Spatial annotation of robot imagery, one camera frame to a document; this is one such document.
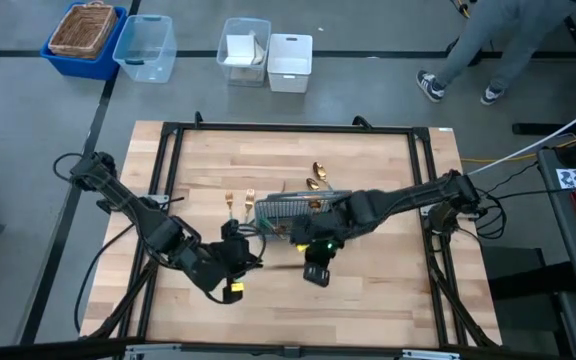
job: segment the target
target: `gray pants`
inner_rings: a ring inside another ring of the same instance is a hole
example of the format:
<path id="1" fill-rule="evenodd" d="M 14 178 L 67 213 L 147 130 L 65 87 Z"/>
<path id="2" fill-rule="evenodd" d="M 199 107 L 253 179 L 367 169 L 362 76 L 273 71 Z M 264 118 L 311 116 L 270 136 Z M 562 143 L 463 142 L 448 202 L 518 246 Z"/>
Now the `gray pants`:
<path id="1" fill-rule="evenodd" d="M 437 84 L 450 84 L 495 32 L 516 22 L 517 32 L 490 81 L 495 90 L 505 90 L 526 67 L 544 37 L 575 9 L 576 3 L 570 0 L 480 0 L 437 74 Z"/>

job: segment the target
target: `yellow tag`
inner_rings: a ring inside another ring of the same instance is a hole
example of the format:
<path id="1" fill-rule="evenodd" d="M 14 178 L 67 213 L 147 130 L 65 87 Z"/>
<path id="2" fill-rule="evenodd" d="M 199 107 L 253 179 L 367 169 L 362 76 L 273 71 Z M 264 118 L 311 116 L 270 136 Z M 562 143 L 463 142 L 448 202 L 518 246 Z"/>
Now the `yellow tag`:
<path id="1" fill-rule="evenodd" d="M 233 283 L 230 285 L 232 291 L 244 291 L 244 283 Z"/>

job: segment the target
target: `white cable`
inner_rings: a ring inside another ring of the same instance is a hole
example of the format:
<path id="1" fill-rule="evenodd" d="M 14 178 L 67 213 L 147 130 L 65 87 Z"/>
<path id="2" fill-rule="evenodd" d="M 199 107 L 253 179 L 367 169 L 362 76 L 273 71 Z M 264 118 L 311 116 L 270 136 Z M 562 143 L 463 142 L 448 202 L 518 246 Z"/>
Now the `white cable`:
<path id="1" fill-rule="evenodd" d="M 575 125 L 575 124 L 576 124 L 576 119 L 573 120 L 573 121 L 571 121 L 571 122 L 569 122 L 566 126 L 564 126 L 564 127 L 562 127 L 561 129 L 555 131 L 554 133 L 552 133 L 552 134 L 546 136 L 545 138 L 537 141 L 536 143 L 534 143 L 534 144 L 532 144 L 532 145 L 529 145 L 529 146 L 527 146 L 527 147 L 525 147 L 525 148 L 523 148 L 523 149 L 521 149 L 521 150 L 519 150 L 519 151 L 517 151 L 517 152 L 515 152 L 515 153 L 513 153 L 513 154 L 510 154 L 510 155 L 506 156 L 506 157 L 503 158 L 503 159 L 499 159 L 499 160 L 495 161 L 495 162 L 492 163 L 492 164 L 488 164 L 488 165 L 486 165 L 486 166 L 484 166 L 484 167 L 480 167 L 479 169 L 473 170 L 473 171 L 469 172 L 467 175 L 474 175 L 474 174 L 476 174 L 476 173 L 478 173 L 478 172 L 484 171 L 484 170 L 486 170 L 486 169 L 490 169 L 491 167 L 493 167 L 493 166 L 495 166 L 495 165 L 497 165 L 497 164 L 501 164 L 502 162 L 504 162 L 504 161 L 506 161 L 506 160 L 508 160 L 508 159 L 510 159 L 510 158 L 513 158 L 513 157 L 515 157 L 515 156 L 517 156 L 517 155 L 520 155 L 520 154 L 522 154 L 522 153 L 524 153 L 524 152 L 526 152 L 526 151 L 534 148 L 534 147 L 537 146 L 537 145 L 543 144 L 544 142 L 546 142 L 546 141 L 554 138 L 555 136 L 561 134 L 562 132 L 566 131 L 566 129 L 568 129 L 569 127 L 571 127 L 571 126 L 573 126 L 573 125 Z"/>

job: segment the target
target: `wicker basket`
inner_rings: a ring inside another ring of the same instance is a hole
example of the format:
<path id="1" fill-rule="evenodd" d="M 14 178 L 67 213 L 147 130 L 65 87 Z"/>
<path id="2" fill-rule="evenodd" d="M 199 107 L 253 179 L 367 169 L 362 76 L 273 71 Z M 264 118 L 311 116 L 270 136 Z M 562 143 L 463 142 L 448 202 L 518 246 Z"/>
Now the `wicker basket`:
<path id="1" fill-rule="evenodd" d="M 56 55 L 95 59 L 116 22 L 115 9 L 103 1 L 74 5 L 61 19 L 48 48 Z"/>

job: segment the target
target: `person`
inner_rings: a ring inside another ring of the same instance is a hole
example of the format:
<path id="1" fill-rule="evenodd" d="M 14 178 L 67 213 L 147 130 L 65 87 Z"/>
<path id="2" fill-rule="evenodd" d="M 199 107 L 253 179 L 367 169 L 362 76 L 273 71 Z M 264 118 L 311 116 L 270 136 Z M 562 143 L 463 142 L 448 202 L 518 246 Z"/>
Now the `person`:
<path id="1" fill-rule="evenodd" d="M 494 104 L 526 67 L 546 35 L 576 9 L 576 0 L 480 0 L 466 28 L 437 75 L 421 70 L 417 84 L 432 102 L 439 102 L 445 89 L 468 66 L 484 43 L 512 21 L 518 29 L 504 51 L 481 103 Z"/>

